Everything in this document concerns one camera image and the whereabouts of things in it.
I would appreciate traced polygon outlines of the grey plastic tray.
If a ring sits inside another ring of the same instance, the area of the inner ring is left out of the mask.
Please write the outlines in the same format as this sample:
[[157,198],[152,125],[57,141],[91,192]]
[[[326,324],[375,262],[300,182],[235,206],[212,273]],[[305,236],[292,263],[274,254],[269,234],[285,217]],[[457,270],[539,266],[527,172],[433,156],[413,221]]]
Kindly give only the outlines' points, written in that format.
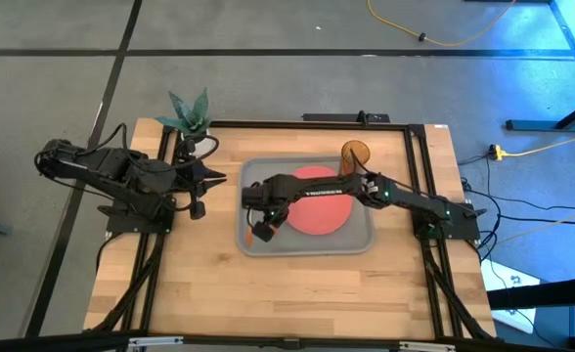
[[[337,155],[292,154],[282,157],[252,158],[241,166],[238,188],[247,187],[255,181],[261,182],[275,174],[292,174],[299,168],[307,166],[326,167],[336,173],[339,165],[340,157]],[[269,242],[253,236],[251,247],[246,247],[245,235],[249,226],[246,223],[246,209],[242,207],[241,196],[236,197],[236,206],[238,207],[236,243],[244,254],[251,257],[359,254],[370,249],[376,237],[370,210],[358,200],[353,199],[348,220],[341,228],[329,235],[305,235],[293,229],[286,221]],[[260,220],[262,220],[262,213],[253,210],[252,222]]]

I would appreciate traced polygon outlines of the dark metal table base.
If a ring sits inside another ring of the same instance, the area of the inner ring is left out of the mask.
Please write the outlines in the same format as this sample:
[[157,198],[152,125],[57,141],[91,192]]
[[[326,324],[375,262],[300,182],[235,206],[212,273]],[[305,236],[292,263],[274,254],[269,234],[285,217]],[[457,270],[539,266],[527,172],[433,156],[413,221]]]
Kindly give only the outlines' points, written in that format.
[[[575,59],[575,36],[569,28],[565,17],[560,11],[556,0],[551,0],[549,6],[571,50],[574,51]],[[506,129],[509,131],[531,132],[575,132],[575,110],[560,120],[523,120],[509,119],[506,121]]]

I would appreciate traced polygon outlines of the white paper sheet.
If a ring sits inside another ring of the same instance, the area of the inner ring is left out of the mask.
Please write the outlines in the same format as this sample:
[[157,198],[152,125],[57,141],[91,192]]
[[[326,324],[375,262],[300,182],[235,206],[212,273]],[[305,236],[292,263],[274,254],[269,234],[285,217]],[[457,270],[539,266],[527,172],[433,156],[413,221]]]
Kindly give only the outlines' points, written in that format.
[[[537,286],[541,281],[533,276],[514,270],[508,266],[485,259],[481,263],[481,273],[487,291],[521,286]],[[531,334],[534,331],[536,309],[491,310],[492,318],[511,328]]]

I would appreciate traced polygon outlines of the black bar device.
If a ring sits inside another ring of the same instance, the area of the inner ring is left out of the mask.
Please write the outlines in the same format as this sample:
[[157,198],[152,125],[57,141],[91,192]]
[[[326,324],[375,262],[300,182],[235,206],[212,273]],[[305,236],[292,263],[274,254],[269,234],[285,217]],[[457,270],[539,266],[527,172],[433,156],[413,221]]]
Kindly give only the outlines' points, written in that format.
[[357,113],[304,113],[301,118],[303,121],[356,122],[361,124],[391,122],[387,114],[365,112],[364,110]]

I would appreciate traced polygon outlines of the red round plate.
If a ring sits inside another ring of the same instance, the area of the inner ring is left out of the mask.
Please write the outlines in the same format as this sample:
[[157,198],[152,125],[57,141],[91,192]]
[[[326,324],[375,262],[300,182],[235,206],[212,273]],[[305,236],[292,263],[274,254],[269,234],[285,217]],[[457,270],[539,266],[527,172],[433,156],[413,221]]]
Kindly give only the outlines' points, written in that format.
[[301,198],[288,207],[287,222],[305,235],[329,235],[348,220],[352,206],[349,195]]

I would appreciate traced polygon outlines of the green snake plant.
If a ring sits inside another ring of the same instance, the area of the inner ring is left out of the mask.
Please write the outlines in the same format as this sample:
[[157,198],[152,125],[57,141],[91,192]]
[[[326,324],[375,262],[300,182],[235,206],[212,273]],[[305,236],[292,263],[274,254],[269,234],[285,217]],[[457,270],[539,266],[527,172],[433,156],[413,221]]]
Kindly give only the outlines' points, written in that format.
[[207,88],[202,90],[191,107],[172,91],[168,92],[168,96],[176,116],[174,118],[158,116],[155,120],[164,126],[178,130],[183,136],[204,135],[211,123],[208,117]]

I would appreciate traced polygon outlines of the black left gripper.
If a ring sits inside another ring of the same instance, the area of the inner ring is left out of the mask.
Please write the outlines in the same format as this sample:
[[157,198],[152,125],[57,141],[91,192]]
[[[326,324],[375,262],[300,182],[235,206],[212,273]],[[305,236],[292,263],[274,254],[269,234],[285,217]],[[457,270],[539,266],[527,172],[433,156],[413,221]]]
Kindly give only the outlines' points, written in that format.
[[195,198],[201,198],[209,189],[226,181],[224,173],[207,168],[201,161],[196,160],[191,165],[176,170],[170,190],[188,192]]

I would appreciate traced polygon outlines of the silver metal bracket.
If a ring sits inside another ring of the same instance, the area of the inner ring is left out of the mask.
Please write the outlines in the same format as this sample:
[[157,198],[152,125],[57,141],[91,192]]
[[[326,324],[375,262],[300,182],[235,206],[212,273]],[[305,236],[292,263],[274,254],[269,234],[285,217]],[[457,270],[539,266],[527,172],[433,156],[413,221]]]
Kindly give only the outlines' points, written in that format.
[[457,352],[456,346],[451,344],[421,342],[421,341],[400,341],[399,352]]
[[183,343],[183,336],[144,336],[130,338],[128,340],[127,347],[138,351],[144,351],[148,347],[179,345]]

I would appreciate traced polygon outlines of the black desk edge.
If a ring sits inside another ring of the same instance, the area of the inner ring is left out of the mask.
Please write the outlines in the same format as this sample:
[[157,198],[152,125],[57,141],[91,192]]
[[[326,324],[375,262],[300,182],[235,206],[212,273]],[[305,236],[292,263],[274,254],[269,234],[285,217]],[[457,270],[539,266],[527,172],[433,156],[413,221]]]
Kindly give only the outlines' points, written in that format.
[[488,292],[488,300],[490,306],[496,310],[553,306],[575,307],[575,279],[537,286],[492,290]]

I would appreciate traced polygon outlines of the black aluminium table frame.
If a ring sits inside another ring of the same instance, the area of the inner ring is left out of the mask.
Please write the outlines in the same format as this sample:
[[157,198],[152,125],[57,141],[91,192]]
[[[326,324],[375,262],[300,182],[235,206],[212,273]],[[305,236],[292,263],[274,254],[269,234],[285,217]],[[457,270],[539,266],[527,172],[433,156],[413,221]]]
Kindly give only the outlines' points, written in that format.
[[430,339],[434,336],[420,245],[410,213],[373,215],[376,240],[357,255],[250,257],[235,240],[243,162],[265,156],[336,155],[350,140],[371,151],[368,167],[453,201],[464,199],[449,129],[407,138],[356,124],[238,121],[213,129],[208,167],[227,176],[204,196],[206,215],[177,216],[165,238],[150,312],[132,327],[152,333]]

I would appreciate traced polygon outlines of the white round plant pot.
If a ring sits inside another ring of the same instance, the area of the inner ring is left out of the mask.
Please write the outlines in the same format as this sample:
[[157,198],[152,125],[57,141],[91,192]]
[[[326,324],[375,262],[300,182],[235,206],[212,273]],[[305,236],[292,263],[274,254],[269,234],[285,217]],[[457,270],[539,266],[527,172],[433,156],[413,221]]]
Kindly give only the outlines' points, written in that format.
[[199,157],[210,152],[216,146],[216,142],[211,139],[210,136],[211,133],[208,130],[198,134],[194,139],[194,146],[184,146],[184,151],[194,157]]

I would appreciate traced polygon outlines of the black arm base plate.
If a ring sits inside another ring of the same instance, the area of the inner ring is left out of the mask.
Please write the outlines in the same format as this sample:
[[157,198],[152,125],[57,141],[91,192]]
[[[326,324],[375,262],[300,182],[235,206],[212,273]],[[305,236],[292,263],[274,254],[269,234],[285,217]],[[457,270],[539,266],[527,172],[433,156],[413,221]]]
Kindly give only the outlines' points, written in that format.
[[108,218],[106,230],[111,233],[167,233],[171,230],[174,220],[173,210],[162,208],[157,212],[155,218],[147,219],[122,202],[99,205],[97,209]]
[[478,240],[477,217],[478,213],[469,203],[412,211],[415,236],[421,240]]

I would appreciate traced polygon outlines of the amber faceted plastic cup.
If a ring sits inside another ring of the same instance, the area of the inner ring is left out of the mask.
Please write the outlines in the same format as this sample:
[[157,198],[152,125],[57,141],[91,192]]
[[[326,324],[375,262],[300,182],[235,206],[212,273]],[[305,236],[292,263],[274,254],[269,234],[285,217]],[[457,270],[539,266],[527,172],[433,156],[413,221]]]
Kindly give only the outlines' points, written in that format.
[[338,173],[340,175],[361,173],[366,170],[365,165],[370,157],[371,151],[364,142],[350,140],[341,148]]

